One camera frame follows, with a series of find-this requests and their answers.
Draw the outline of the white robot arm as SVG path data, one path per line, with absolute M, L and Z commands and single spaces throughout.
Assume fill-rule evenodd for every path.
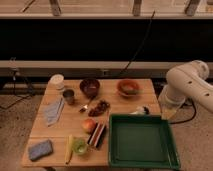
M 200 60 L 171 68 L 166 73 L 167 84 L 158 97 L 162 118 L 172 118 L 187 98 L 213 112 L 213 85 L 206 82 L 208 76 L 209 67 Z

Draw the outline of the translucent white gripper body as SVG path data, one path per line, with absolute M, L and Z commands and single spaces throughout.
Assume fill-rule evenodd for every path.
M 175 91 L 169 85 L 165 85 L 158 97 L 162 118 L 164 120 L 171 119 L 185 100 L 186 97 L 183 94 Z

